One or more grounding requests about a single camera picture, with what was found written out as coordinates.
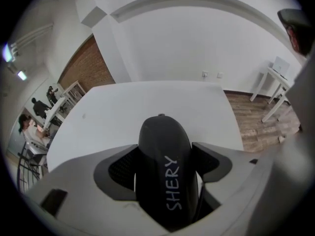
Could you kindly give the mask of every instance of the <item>desk leg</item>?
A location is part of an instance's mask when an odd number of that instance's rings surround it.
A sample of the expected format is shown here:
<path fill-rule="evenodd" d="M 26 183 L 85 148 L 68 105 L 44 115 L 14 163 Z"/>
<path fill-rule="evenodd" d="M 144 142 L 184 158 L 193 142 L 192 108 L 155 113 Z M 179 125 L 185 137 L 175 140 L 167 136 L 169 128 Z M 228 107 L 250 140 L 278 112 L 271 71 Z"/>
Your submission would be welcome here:
<path fill-rule="evenodd" d="M 274 94 L 271 96 L 270 100 L 268 101 L 268 104 L 270 104 L 272 102 L 272 100 L 275 98 L 277 92 L 280 90 L 281 88 L 281 83 L 279 84 L 279 86 L 277 87 L 276 91 L 274 92 Z"/>
<path fill-rule="evenodd" d="M 67 103 L 69 104 L 70 108 L 74 107 L 74 104 L 72 103 L 71 100 L 67 99 Z"/>
<path fill-rule="evenodd" d="M 66 96 L 67 101 L 74 107 L 75 104 L 74 104 L 74 102 L 72 101 L 72 99 L 70 99 L 70 97 L 68 96 L 68 94 L 66 94 L 65 96 Z"/>
<path fill-rule="evenodd" d="M 262 88 L 262 85 L 263 85 L 263 84 L 265 83 L 265 81 L 266 81 L 267 74 L 268 74 L 268 72 L 266 71 L 265 74 L 264 74 L 264 76 L 262 76 L 261 81 L 259 82 L 258 87 L 256 88 L 255 92 L 252 94 L 252 96 L 251 96 L 251 98 L 250 98 L 250 101 L 255 100 L 256 96 L 258 95 L 259 91 L 260 91 L 261 88 Z"/>
<path fill-rule="evenodd" d="M 56 113 L 55 116 L 61 120 L 62 122 L 64 122 L 64 118 L 59 114 L 59 113 Z"/>
<path fill-rule="evenodd" d="M 287 113 L 289 113 L 292 110 L 292 106 L 288 107 L 278 118 L 278 121 L 280 121 L 283 117 L 285 117 L 287 115 Z"/>
<path fill-rule="evenodd" d="M 50 124 L 51 124 L 50 122 L 49 122 L 49 123 L 47 123 L 47 125 L 45 125 L 45 123 L 44 123 L 44 125 L 43 125 L 43 129 L 49 128 Z"/>
<path fill-rule="evenodd" d="M 261 121 L 265 122 L 266 120 L 268 120 L 270 116 L 272 116 L 274 112 L 279 108 L 279 106 L 281 106 L 284 100 L 285 100 L 285 94 L 280 98 L 277 104 L 268 112 L 268 114 L 266 114 L 266 116 Z"/>

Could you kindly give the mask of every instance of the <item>white desk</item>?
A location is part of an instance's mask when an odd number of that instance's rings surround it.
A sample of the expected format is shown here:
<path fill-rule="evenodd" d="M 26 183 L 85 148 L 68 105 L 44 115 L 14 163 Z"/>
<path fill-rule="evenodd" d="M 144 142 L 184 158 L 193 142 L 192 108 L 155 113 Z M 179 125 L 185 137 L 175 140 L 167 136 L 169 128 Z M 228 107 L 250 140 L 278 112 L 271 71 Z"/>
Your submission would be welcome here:
<path fill-rule="evenodd" d="M 58 110 L 60 108 L 60 106 L 63 104 L 63 102 L 65 101 L 65 98 L 62 97 L 60 98 L 55 105 L 52 107 L 52 109 L 48 110 L 46 113 L 46 120 L 44 123 L 43 128 L 47 128 L 50 124 L 50 121 L 52 120 L 52 118 L 54 118 L 54 116 L 56 116 L 59 120 L 61 120 L 62 122 L 64 121 L 64 118 L 58 113 Z"/>
<path fill-rule="evenodd" d="M 252 97 L 250 98 L 250 101 L 253 101 L 257 94 L 259 93 L 259 91 L 261 90 L 263 84 L 266 81 L 267 75 L 270 74 L 275 80 L 277 80 L 279 82 L 279 86 L 277 87 L 276 91 L 274 92 L 274 94 L 271 96 L 268 104 L 270 104 L 272 102 L 272 100 L 275 98 L 277 92 L 279 91 L 279 89 L 281 87 L 285 88 L 285 93 L 282 95 L 282 97 L 279 99 L 279 101 L 276 103 L 276 105 L 268 112 L 268 114 L 261 120 L 262 122 L 265 122 L 266 120 L 268 120 L 270 118 L 271 115 L 274 114 L 274 112 L 279 108 L 279 106 L 281 106 L 281 104 L 284 102 L 285 100 L 285 94 L 286 92 L 290 89 L 290 87 L 293 85 L 292 81 L 289 81 L 287 79 L 285 79 L 284 77 L 282 77 L 279 73 L 277 73 L 274 69 L 267 67 L 266 71 L 258 85 L 258 87 L 256 88 L 255 92 L 252 94 Z"/>
<path fill-rule="evenodd" d="M 143 122 L 160 113 L 177 120 L 190 142 L 243 150 L 235 115 L 219 85 L 121 83 L 95 87 L 76 104 L 50 146 L 48 169 L 75 157 L 138 144 Z"/>

